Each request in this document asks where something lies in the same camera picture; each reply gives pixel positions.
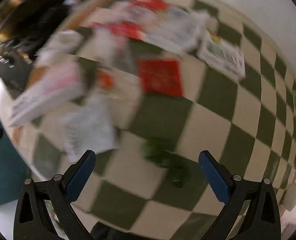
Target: metal screw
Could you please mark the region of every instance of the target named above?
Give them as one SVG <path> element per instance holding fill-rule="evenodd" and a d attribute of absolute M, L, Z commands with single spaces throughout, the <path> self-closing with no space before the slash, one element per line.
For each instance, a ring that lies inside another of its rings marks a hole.
<path fill-rule="evenodd" d="M 267 185 L 269 185 L 270 184 L 270 180 L 267 179 L 267 178 L 264 178 L 264 183 L 267 184 Z"/>
<path fill-rule="evenodd" d="M 62 179 L 62 175 L 61 174 L 57 174 L 57 175 L 55 175 L 54 177 L 53 177 L 53 180 L 54 181 L 59 181 L 59 180 L 61 180 Z"/>
<path fill-rule="evenodd" d="M 24 184 L 25 184 L 25 185 L 29 185 L 29 184 L 31 183 L 31 181 L 32 181 L 32 179 L 26 179 L 26 180 L 24 181 Z"/>
<path fill-rule="evenodd" d="M 236 175 L 233 176 L 233 179 L 236 180 L 236 181 L 241 181 L 241 176 L 236 174 Z"/>

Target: wooden stick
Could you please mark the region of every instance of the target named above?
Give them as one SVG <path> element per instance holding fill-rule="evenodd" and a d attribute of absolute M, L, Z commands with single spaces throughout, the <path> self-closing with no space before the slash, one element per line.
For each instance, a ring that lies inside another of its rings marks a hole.
<path fill-rule="evenodd" d="M 111 0 L 96 0 L 93 4 L 90 4 L 85 10 L 79 13 L 79 15 L 71 21 L 65 29 L 74 30 L 78 27 L 96 8 L 104 6 Z"/>

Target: red book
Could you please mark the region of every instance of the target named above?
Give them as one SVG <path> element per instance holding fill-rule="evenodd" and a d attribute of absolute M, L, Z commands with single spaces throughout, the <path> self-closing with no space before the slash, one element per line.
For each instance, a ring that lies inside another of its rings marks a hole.
<path fill-rule="evenodd" d="M 158 92 L 179 97 L 183 95 L 179 63 L 171 59 L 138 60 L 142 89 L 146 93 Z"/>

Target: checkered floor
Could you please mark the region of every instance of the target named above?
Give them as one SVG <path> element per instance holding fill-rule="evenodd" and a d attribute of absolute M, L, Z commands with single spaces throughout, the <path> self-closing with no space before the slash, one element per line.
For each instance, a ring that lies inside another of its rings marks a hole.
<path fill-rule="evenodd" d="M 131 40 L 134 62 L 143 57 L 180 60 L 184 96 L 141 94 L 136 70 L 118 71 L 116 86 L 124 98 L 108 105 L 120 147 L 97 156 L 97 166 L 76 205 L 123 231 L 156 239 L 194 240 L 204 235 L 223 207 L 198 168 L 202 150 L 209 150 L 232 174 L 254 181 L 269 178 L 277 200 L 282 198 L 296 171 L 296 82 L 265 36 L 247 20 L 235 17 L 231 9 L 204 0 L 164 1 L 206 9 L 216 17 L 210 28 L 241 47 L 246 78 L 237 82 L 200 61 L 196 52 L 178 58 Z M 83 25 L 77 31 L 85 37 L 84 43 L 68 57 L 76 57 L 83 67 L 88 94 L 35 119 L 21 133 L 19 151 L 47 178 L 69 166 L 60 117 L 78 110 L 94 92 L 93 35 Z M 177 158 L 189 169 L 184 187 L 173 187 L 166 169 L 145 161 L 141 146 L 150 137 L 171 141 Z M 229 238 L 237 233 L 246 209 L 247 203 Z"/>

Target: blue gripper pad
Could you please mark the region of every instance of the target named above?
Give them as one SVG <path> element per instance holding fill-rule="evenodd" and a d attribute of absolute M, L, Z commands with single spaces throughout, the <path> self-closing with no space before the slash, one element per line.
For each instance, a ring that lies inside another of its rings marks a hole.
<path fill-rule="evenodd" d="M 204 152 L 199 154 L 199 168 L 205 175 L 216 198 L 227 205 L 230 198 L 228 185 Z"/>
<path fill-rule="evenodd" d="M 91 151 L 66 186 L 65 200 L 67 203 L 74 202 L 78 199 L 95 166 L 96 154 Z"/>

